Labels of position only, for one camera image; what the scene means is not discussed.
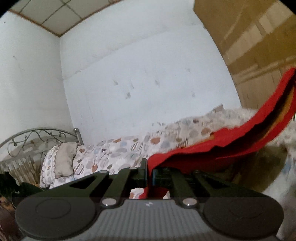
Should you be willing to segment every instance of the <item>ornate scrollwork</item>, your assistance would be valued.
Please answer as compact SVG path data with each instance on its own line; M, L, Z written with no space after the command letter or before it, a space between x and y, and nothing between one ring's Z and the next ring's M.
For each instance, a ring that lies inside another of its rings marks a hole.
M64 130L54 129L54 128L51 128L51 129L35 128L35 129L22 131L13 135L12 137L8 138L3 143L1 143L0 148L5 144L8 144L7 146L8 154L11 157L16 157L20 154L21 151L25 151L26 146L33 145L35 147L35 145L38 144L40 141L44 143L48 143L49 141L53 140L57 144L60 144L60 143L67 142L67 136L75 137L75 141L78 141L77 133L79 133L79 130L75 132L75 134L73 134ZM32 138L32 134L37 134L36 138ZM17 149L16 153L12 153L12 151L15 151L16 147L18 146L20 148Z

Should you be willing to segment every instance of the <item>pillowcase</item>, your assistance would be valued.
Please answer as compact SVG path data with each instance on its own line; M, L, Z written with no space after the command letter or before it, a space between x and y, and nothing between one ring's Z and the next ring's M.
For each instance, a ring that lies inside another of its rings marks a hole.
M58 146L54 146L52 149L48 151L48 153L45 156L40 173L39 187L41 188L49 187L55 179L54 166L58 149Z

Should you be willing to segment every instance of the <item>red cloth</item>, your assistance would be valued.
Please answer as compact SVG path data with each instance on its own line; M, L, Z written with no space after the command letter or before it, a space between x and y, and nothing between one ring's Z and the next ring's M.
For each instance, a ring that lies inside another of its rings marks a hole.
M149 175L156 167L174 167L186 174L193 170L214 172L228 167L239 156L260 150L281 133L296 112L295 70L291 68L283 75L275 92L248 122L233 129L222 128L205 142L152 155L148 159ZM160 198L165 193L163 188L149 185L140 199Z

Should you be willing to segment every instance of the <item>bed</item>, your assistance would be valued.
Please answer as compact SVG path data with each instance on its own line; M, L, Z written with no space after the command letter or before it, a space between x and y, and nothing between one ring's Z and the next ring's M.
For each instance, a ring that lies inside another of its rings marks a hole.
M222 127L240 126L255 112L243 108L225 110L223 106L218 106L204 116L183 118L160 126L156 132L98 139L97 143L91 145L83 144L77 128L73 133L53 128L31 129L15 134L0 145L0 151L6 146L8 153L0 163L0 171L9 171L18 183L29 182L42 188L54 188L99 170L116 174L126 167L139 167L142 158L149 158L154 153L192 145ZM295 143L296 122L292 120L261 151L215 173L227 181L276 199L285 212L278 233L280 238L288 237L296 228ZM58 158L58 153L62 153L63 158ZM141 188L134 189L130 198L137 199L142 192Z

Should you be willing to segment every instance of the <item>ceiling panel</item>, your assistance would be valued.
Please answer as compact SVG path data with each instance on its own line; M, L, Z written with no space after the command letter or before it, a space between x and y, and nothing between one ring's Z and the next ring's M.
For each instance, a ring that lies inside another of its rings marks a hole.
M76 25L81 20L70 8L66 5L56 11L43 26L50 29L54 33L61 35L72 26Z
M63 3L60 0L31 0L21 14L37 23L43 23L61 6Z
M20 0L11 8L11 12L60 37L81 20L119 1L121 0Z
M67 3L82 18L110 4L108 0L71 0Z
M20 12L30 0L20 0L11 9Z

